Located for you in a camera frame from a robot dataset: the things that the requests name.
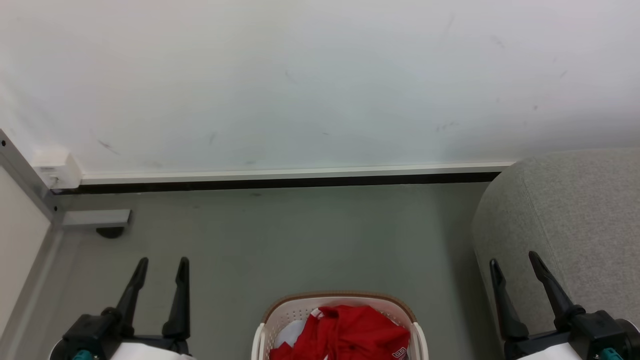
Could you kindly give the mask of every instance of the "brown basket rim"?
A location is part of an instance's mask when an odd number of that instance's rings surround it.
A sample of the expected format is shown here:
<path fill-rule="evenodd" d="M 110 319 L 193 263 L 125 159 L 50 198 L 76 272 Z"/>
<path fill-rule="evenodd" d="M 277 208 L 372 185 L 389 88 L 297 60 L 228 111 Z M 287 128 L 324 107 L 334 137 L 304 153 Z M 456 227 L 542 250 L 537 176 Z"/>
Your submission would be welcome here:
<path fill-rule="evenodd" d="M 368 291 L 311 291 L 307 293 L 288 295 L 276 300 L 264 313 L 264 316 L 262 317 L 262 323 L 267 323 L 267 320 L 269 320 L 269 316 L 271 316 L 273 311 L 285 302 L 292 300 L 309 299 L 312 297 L 369 297 L 373 299 L 386 300 L 394 303 L 395 305 L 398 305 L 407 314 L 407 316 L 409 316 L 409 319 L 412 323 L 418 322 L 418 319 L 415 318 L 415 315 L 413 314 L 411 308 L 408 307 L 399 298 L 393 297 L 391 295 L 382 293 L 371 293 Z"/>

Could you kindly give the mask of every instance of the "basket handle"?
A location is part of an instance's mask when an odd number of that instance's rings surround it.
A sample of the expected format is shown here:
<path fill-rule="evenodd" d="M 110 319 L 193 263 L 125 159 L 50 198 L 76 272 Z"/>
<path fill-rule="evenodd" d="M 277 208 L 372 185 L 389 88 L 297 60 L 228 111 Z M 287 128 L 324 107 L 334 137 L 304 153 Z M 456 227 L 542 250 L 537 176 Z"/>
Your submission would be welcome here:
<path fill-rule="evenodd" d="M 253 345 L 251 346 L 251 360 L 258 360 L 258 351 L 260 351 L 263 328 L 264 323 L 261 323 L 260 325 L 258 325 L 258 329 L 256 329 L 255 335 L 253 335 Z"/>
<path fill-rule="evenodd" d="M 429 360 L 429 350 L 427 349 L 427 339 L 424 337 L 424 331 L 417 322 L 413 323 L 415 332 L 418 333 L 418 342 L 420 344 L 420 359 Z"/>

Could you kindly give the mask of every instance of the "white wall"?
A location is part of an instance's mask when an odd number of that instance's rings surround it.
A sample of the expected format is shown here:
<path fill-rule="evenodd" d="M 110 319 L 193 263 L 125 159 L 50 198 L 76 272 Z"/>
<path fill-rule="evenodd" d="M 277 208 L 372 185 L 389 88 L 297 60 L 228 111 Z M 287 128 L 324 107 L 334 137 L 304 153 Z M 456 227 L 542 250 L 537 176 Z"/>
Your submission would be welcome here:
<path fill-rule="evenodd" d="M 0 167 L 0 337 L 49 228 L 49 220 Z"/>
<path fill-rule="evenodd" d="M 0 126 L 87 176 L 640 145 L 636 0 L 1 0 Z"/>

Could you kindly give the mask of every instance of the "gray sofa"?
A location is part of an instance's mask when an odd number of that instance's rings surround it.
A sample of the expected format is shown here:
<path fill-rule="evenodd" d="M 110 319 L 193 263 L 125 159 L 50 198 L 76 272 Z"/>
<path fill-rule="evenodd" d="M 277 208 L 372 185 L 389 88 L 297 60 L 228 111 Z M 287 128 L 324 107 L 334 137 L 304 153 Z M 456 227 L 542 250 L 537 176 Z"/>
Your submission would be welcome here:
<path fill-rule="evenodd" d="M 574 303 L 640 325 L 640 149 L 558 152 L 514 164 L 484 193 L 473 234 L 494 319 L 492 258 L 529 332 L 554 329 L 527 256 L 534 250 Z"/>

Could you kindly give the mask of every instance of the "electrical outlet box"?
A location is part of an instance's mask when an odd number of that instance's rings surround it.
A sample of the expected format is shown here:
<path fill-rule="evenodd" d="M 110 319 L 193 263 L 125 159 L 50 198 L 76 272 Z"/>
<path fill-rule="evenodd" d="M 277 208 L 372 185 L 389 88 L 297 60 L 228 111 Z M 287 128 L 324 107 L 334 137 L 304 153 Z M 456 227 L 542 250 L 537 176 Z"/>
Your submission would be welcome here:
<path fill-rule="evenodd" d="M 82 173 L 68 151 L 38 152 L 31 166 L 50 189 L 73 189 L 80 186 Z"/>

